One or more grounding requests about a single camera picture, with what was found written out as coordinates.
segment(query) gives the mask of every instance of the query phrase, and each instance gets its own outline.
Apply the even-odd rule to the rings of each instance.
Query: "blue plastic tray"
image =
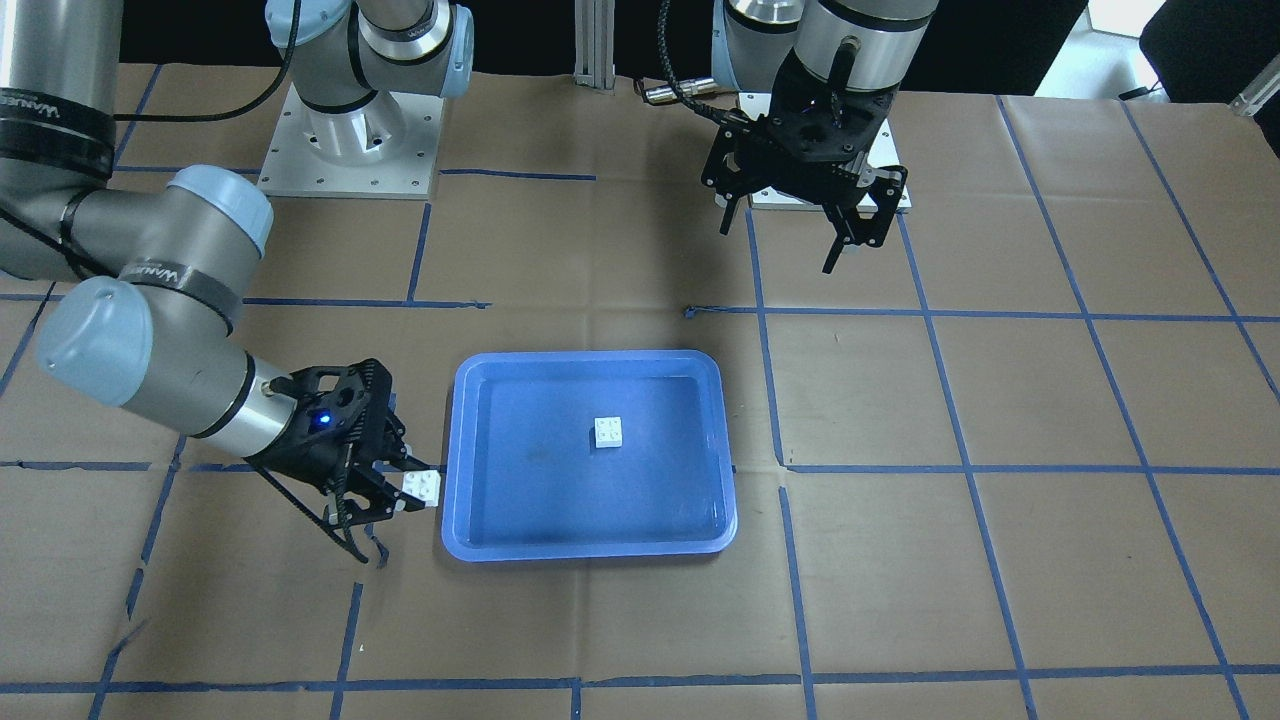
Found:
[[[622,418],[596,448],[595,418]],[[458,368],[444,547],[467,561],[718,552],[737,533],[719,368],[692,350]]]

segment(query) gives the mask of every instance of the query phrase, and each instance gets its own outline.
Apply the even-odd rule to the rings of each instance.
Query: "blue joint cap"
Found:
[[[454,5],[453,47],[449,49],[449,67],[444,70],[444,85],[440,97],[462,97],[471,87],[471,60],[476,50],[476,28],[471,10]]]
[[[266,236],[275,213],[253,183],[223,168],[192,165],[175,174],[166,187],[180,187],[200,196],[244,231],[257,247],[259,258],[266,251]]]
[[[36,357],[54,378],[119,407],[142,387],[154,340],[151,307],[142,291],[96,277],[58,304],[40,332]]]
[[[298,17],[297,45],[311,42],[338,20],[347,17],[351,0],[303,0]],[[266,0],[266,27],[271,31],[271,45],[280,50],[289,46],[293,26],[293,0]]]
[[[737,77],[733,74],[733,59],[728,51],[726,12],[724,3],[716,0],[716,9],[712,10],[712,79],[727,90],[741,90],[737,85]]]

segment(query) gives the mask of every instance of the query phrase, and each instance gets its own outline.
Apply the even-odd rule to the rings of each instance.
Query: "cardboard surface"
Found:
[[[273,72],[164,67],[146,110]],[[113,187],[256,177],[282,97],[137,124]],[[568,78],[476,76],[430,202],[274,201],[233,340],[380,359],[428,462],[477,352],[716,359],[741,523],[716,557],[466,565],[426,510],[360,566],[239,459],[189,441],[170,475],[175,433],[28,345],[0,395],[0,716],[1240,716],[1183,560],[1275,715],[1280,163],[1212,106],[904,94],[892,118],[915,208],[831,275],[820,215],[718,233],[709,123]],[[0,364],[47,288],[0,281]]]

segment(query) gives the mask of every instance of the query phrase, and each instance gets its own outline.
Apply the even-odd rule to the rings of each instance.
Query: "white floor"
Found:
[[[1085,10],[1036,91],[1037,96],[1114,99],[1156,82],[1156,72],[1138,49],[1137,37],[1100,32],[1093,29],[1094,24]],[[1167,102],[1169,96],[1156,91],[1140,100]]]

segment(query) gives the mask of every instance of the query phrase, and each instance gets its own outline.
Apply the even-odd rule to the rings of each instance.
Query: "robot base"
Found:
[[[740,92],[737,96],[737,106],[741,108],[748,115],[759,118],[769,111],[769,99],[771,95],[768,92]],[[884,124],[881,126],[879,136],[876,138],[876,143],[872,145],[868,161],[877,168],[901,164],[897,159],[897,145],[893,142],[893,132],[888,127],[888,120],[884,120]],[[808,210],[822,213],[820,206],[805,202],[804,200],[797,200],[790,195],[783,195],[772,187],[751,195],[751,209]],[[865,197],[858,204],[858,210],[860,213],[874,213],[876,204],[872,202],[870,197]],[[904,191],[902,199],[897,205],[897,211],[908,213],[910,210],[911,192]]]
[[[408,128],[401,152],[369,165],[338,165],[310,147],[302,100],[291,87],[262,163],[259,190],[276,197],[429,200],[444,100],[434,95],[392,95]]]

